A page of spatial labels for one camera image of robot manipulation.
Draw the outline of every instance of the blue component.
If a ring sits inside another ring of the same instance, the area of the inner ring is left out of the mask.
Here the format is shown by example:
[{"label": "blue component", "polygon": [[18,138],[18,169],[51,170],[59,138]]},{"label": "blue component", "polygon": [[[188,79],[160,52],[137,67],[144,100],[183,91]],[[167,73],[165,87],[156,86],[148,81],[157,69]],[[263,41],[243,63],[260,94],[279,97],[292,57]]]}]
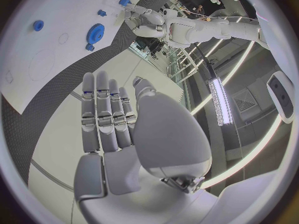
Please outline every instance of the blue component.
[{"label": "blue component", "polygon": [[103,38],[104,31],[105,31],[105,27],[102,24],[97,23],[97,24],[93,25],[87,33],[87,36],[86,36],[87,42],[89,44],[97,43],[98,41],[100,41]]},{"label": "blue component", "polygon": [[92,44],[89,44],[89,43],[88,43],[88,44],[86,45],[85,49],[88,50],[88,51],[93,51],[93,50],[95,49],[95,47],[94,47]]},{"label": "blue component", "polygon": [[98,11],[98,15],[100,15],[100,16],[107,16],[106,12],[103,11],[103,10],[99,10]]},{"label": "blue component", "polygon": [[34,31],[40,31],[43,28],[44,22],[42,20],[38,20],[33,24]]},{"label": "blue component", "polygon": [[128,3],[131,3],[131,1],[130,1],[130,0],[120,0],[120,1],[119,1],[119,4],[120,4],[120,5],[123,5],[123,6],[128,5]]}]

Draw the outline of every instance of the robotic hand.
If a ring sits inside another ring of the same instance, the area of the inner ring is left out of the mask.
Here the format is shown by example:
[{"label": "robotic hand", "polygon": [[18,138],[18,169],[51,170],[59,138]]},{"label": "robotic hand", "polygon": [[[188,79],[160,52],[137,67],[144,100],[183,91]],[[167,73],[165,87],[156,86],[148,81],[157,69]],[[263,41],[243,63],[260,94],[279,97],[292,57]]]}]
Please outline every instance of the robotic hand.
[{"label": "robotic hand", "polygon": [[[195,192],[211,167],[211,150],[189,111],[136,77],[138,118],[128,94],[106,72],[83,77],[82,138],[84,152],[74,181],[77,203],[140,190],[141,165],[153,176],[181,191]],[[99,127],[103,157],[100,150]]]},{"label": "robotic hand", "polygon": [[268,45],[258,25],[229,22],[225,19],[213,21],[192,20],[177,17],[177,11],[164,9],[163,15],[131,3],[120,2],[126,9],[125,22],[137,36],[160,37],[169,46],[186,48],[195,42],[205,42],[212,37],[218,39],[242,38],[258,42],[266,49]]}]

